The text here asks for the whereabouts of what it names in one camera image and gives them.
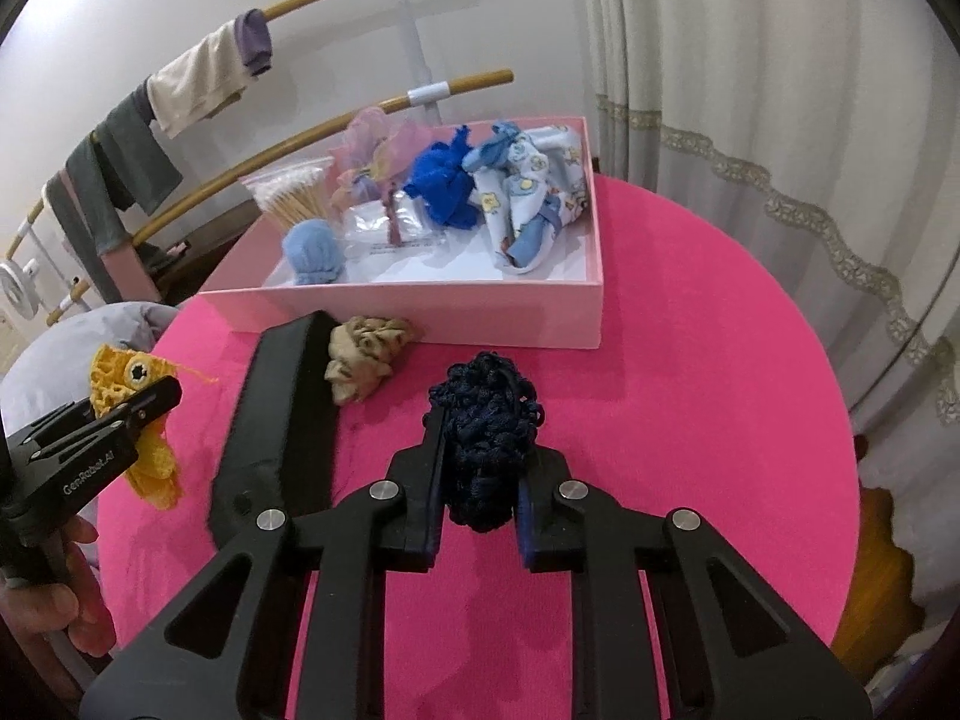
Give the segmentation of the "person's left hand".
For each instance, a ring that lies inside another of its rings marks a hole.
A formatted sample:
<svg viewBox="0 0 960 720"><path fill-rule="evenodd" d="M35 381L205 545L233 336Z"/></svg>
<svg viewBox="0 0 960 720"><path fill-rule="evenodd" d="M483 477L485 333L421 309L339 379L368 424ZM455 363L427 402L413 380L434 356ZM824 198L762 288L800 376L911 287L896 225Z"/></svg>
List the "person's left hand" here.
<svg viewBox="0 0 960 720"><path fill-rule="evenodd" d="M73 517L64 528L65 583L12 587L2 582L2 616L14 640L55 695L64 702L80 699L82 690L53 653L49 632L65 631L86 655L101 658L117 644L116 626L82 546L98 539L96 528Z"/></svg>

